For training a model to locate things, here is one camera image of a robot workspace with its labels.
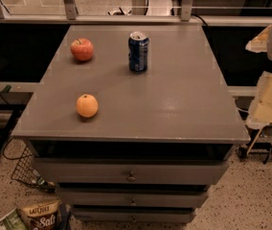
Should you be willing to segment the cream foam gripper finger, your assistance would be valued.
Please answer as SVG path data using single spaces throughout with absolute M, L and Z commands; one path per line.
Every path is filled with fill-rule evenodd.
M 264 71 L 257 83 L 257 93 L 250 103 L 246 125 L 263 128 L 272 122 L 272 73 Z

